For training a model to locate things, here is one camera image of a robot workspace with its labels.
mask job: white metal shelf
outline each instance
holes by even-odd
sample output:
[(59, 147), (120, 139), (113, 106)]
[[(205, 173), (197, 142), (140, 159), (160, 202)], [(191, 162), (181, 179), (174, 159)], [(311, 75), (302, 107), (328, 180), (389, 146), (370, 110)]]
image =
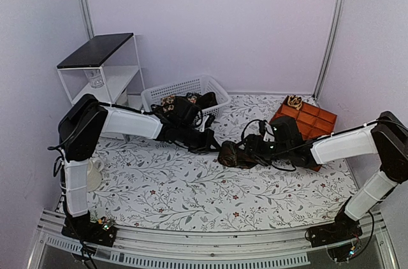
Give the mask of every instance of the white metal shelf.
[(106, 86), (111, 95), (112, 101), (106, 87), (93, 89), (89, 83), (75, 96), (73, 104), (75, 104), (84, 94), (92, 94), (101, 102), (115, 103), (120, 94), (128, 86), (129, 82), (139, 71), (139, 66), (104, 66), (103, 72), (106, 77)]

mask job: black shelf top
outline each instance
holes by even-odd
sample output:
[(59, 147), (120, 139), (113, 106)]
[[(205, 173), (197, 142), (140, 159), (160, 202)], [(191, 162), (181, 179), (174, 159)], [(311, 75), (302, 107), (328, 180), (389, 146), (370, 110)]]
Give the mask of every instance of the black shelf top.
[(57, 68), (100, 67), (132, 36), (133, 33), (97, 35), (59, 63)]

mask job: white mug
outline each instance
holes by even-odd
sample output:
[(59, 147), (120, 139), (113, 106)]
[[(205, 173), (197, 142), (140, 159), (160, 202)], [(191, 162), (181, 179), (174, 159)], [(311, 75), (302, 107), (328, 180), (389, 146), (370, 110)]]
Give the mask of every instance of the white mug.
[(95, 191), (102, 183), (101, 171), (105, 167), (104, 162), (98, 157), (89, 159), (87, 170), (87, 191)]

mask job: glass cup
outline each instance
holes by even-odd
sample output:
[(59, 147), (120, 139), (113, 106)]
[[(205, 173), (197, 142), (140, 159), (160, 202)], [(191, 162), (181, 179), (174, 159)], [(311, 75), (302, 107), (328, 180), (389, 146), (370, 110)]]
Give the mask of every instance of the glass cup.
[(93, 89), (98, 89), (102, 86), (104, 86), (103, 79), (102, 79), (102, 74), (99, 69), (87, 69), (84, 70), (85, 76), (87, 76), (89, 85)]

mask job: wire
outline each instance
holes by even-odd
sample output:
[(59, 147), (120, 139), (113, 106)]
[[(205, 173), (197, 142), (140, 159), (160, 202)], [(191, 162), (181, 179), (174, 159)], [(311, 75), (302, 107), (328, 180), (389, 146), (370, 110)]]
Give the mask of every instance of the wire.
[(181, 145), (180, 145), (179, 143), (177, 143), (177, 142), (171, 142), (171, 143), (174, 143), (176, 146), (178, 146), (178, 147), (180, 147), (180, 148), (188, 149), (188, 147), (181, 146)]
[(294, 171), (297, 170), (297, 168), (296, 168), (295, 166), (292, 166), (293, 169), (279, 168), (279, 167), (276, 167), (274, 164), (271, 164), (270, 166), (272, 166), (272, 167), (274, 167), (275, 169), (278, 169), (278, 170), (280, 170), (280, 171), (294, 172)]
[[(329, 231), (328, 229), (323, 229), (323, 228), (319, 228), (320, 231), (325, 231), (326, 233), (337, 233), (336, 231)], [(306, 234), (309, 235), (309, 229), (306, 230), (305, 232), (305, 239), (309, 242), (310, 241), (310, 237), (306, 237)]]
[(333, 133), (333, 134), (331, 134), (331, 135), (322, 136), (322, 137), (317, 138), (317, 139), (315, 139), (315, 140), (309, 140), (309, 141), (307, 141), (307, 142), (305, 142), (304, 144), (301, 144), (301, 145), (299, 145), (299, 146), (295, 146), (295, 147), (292, 147), (292, 148), (287, 149), (287, 150), (285, 150), (285, 151), (281, 151), (281, 152), (278, 152), (278, 153), (274, 153), (273, 156), (277, 157), (277, 156), (279, 156), (279, 155), (281, 155), (281, 154), (285, 154), (285, 153), (288, 153), (288, 152), (291, 152), (291, 151), (294, 151), (294, 150), (297, 150), (297, 149), (300, 149), (300, 148), (303, 148), (303, 147), (307, 147), (307, 146), (309, 146), (309, 145), (312, 145), (313, 143), (320, 142), (320, 141), (325, 140), (325, 139), (327, 139), (327, 138), (331, 138), (332, 136), (337, 136), (337, 135), (340, 135), (340, 134), (344, 134), (344, 133), (348, 133), (348, 132), (353, 132), (353, 131), (362, 129), (362, 128), (367, 127), (367, 126), (371, 126), (372, 124), (376, 124), (376, 123), (378, 123), (378, 122), (380, 122), (380, 121), (381, 121), (381, 120), (374, 120), (374, 121), (369, 122), (368, 124), (365, 124), (365, 125), (361, 125), (361, 126), (358, 126), (358, 127), (354, 127), (354, 128), (351, 128), (351, 129), (347, 129), (347, 130), (344, 130), (344, 131), (340, 131), (340, 132), (337, 132), (337, 133)]
[(248, 126), (249, 126), (250, 124), (252, 124), (253, 122), (256, 122), (256, 121), (258, 121), (258, 122), (264, 122), (265, 120), (254, 119), (254, 120), (251, 120), (250, 122), (248, 122), (247, 125), (244, 127), (244, 130), (243, 130), (242, 133), (241, 133), (241, 142), (244, 141), (245, 131), (246, 131), (246, 129), (248, 128)]
[(402, 129), (406, 130), (408, 132), (408, 128), (405, 127), (403, 124), (400, 124), (399, 122), (393, 121), (393, 120), (387, 120), (387, 119), (379, 119), (378, 123), (388, 123), (388, 124), (394, 124), (398, 127), (401, 127)]
[[(94, 267), (94, 269), (98, 269), (97, 266), (96, 266), (96, 264), (95, 264), (95, 262), (94, 262), (94, 260), (92, 259), (91, 253), (90, 253), (89, 250), (88, 250), (88, 246), (85, 244), (85, 242), (84, 242), (84, 241), (82, 240), (82, 238), (78, 235), (76, 229), (74, 228), (73, 223), (72, 223), (72, 221), (71, 221), (71, 217), (69, 216), (69, 214), (66, 214), (66, 220), (69, 222), (69, 224), (70, 224), (70, 226), (71, 226), (71, 229), (73, 230), (75, 236), (78, 238), (79, 242), (81, 243), (82, 250), (83, 250), (83, 251), (81, 251), (82, 257), (84, 257), (84, 251), (85, 251), (86, 254), (88, 255), (89, 261), (92, 263), (92, 266)], [(92, 269), (92, 268), (86, 263), (85, 260), (83, 260), (82, 263), (83, 263), (88, 269)]]
[(273, 133), (269, 132), (267, 128), (265, 128), (265, 131), (266, 131), (269, 135), (272, 135), (273, 137), (275, 137), (275, 135), (274, 135)]
[(98, 106), (98, 105), (99, 105), (99, 102), (98, 102), (98, 101), (93, 101), (92, 103), (90, 103), (90, 104), (88, 105), (86, 111), (84, 111), (84, 112), (82, 113), (81, 117), (79, 118), (79, 120), (78, 120), (78, 122), (77, 122), (77, 125), (74, 127), (74, 129), (72, 130), (71, 134), (68, 135), (68, 137), (65, 138), (65, 140), (63, 140), (63, 141), (62, 141), (61, 143), (59, 143), (58, 145), (56, 145), (56, 146), (49, 146), (49, 147), (47, 148), (47, 150), (53, 151), (53, 150), (59, 150), (60, 148), (62, 148), (62, 146), (63, 146), (69, 139), (71, 139), (72, 136), (76, 133), (77, 129), (79, 128), (79, 126), (80, 126), (80, 124), (81, 124), (82, 119), (84, 119), (84, 117), (87, 115), (87, 112), (88, 112), (91, 108), (93, 108), (94, 106)]
[(64, 161), (64, 156), (59, 156), (55, 159), (54, 161), (54, 170), (52, 172), (52, 175), (54, 176), (54, 178), (58, 175), (59, 171), (62, 168), (62, 162)]
[(111, 107), (111, 108), (120, 108), (121, 110), (127, 110), (127, 111), (134, 112), (134, 113), (137, 113), (137, 114), (147, 114), (147, 115), (149, 115), (149, 113), (151, 113), (151, 112), (142, 112), (140, 110), (137, 110), (136, 108), (131, 108), (129, 106), (116, 105), (115, 103), (99, 102), (99, 105), (107, 106), (107, 107)]
[(370, 237), (368, 238), (367, 243), (366, 243), (365, 246), (360, 250), (360, 252), (359, 252), (358, 254), (353, 254), (350, 258), (348, 258), (348, 259), (346, 258), (346, 259), (340, 260), (340, 261), (338, 261), (338, 263), (344, 263), (344, 262), (347, 262), (347, 261), (349, 261), (349, 260), (355, 259), (355, 258), (357, 258), (358, 256), (362, 255), (363, 252), (367, 249), (368, 245), (369, 245), (370, 242), (371, 242), (371, 239), (372, 239), (372, 237), (373, 237), (373, 234), (374, 234), (374, 224), (375, 224), (373, 214), (371, 213), (371, 211), (368, 211), (368, 213), (369, 213), (370, 216), (371, 216), (372, 224), (371, 224), (371, 234), (370, 234)]
[[(179, 99), (183, 99), (183, 100), (186, 100), (187, 102), (189, 102), (189, 103), (191, 103), (189, 100), (187, 100), (186, 98), (179, 98)], [(164, 109), (164, 108), (166, 108), (167, 106), (170, 106), (170, 105), (174, 105), (175, 103), (174, 102), (172, 102), (172, 103), (167, 103), (167, 104), (165, 104), (165, 105), (151, 105), (150, 107), (152, 108), (152, 112), (147, 112), (147, 113), (144, 113), (144, 114), (146, 114), (146, 115), (155, 115), (156, 114), (156, 112), (157, 112), (157, 110), (158, 109)], [(197, 128), (197, 127), (200, 127), (202, 124), (203, 124), (203, 119), (204, 119), (204, 114), (203, 114), (203, 109), (200, 107), (200, 106), (198, 106), (198, 105), (196, 105), (196, 104), (194, 104), (193, 103), (193, 105), (195, 105), (196, 107), (198, 107), (199, 108), (199, 113), (200, 113), (200, 123), (198, 123), (198, 124), (195, 124), (195, 125), (189, 125), (189, 127), (191, 127), (191, 128)]]

